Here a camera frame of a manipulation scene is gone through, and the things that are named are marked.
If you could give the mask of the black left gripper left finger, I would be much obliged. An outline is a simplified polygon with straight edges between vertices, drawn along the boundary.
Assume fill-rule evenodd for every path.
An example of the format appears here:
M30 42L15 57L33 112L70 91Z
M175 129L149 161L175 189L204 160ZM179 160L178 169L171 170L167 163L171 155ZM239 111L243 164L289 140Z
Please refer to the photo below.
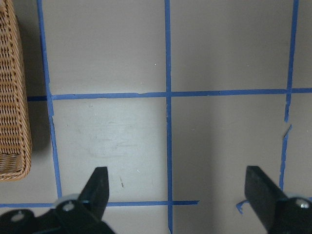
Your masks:
M80 194L62 197L53 206L53 214L63 234L107 234L102 221L109 198L107 167L93 171Z

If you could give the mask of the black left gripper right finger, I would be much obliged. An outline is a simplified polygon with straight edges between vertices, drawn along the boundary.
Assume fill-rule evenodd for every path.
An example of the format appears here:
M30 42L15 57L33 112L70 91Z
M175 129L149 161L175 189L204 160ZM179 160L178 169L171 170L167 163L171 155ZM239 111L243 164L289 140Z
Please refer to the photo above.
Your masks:
M312 202L286 195L258 166L247 166L244 194L269 234L310 234Z

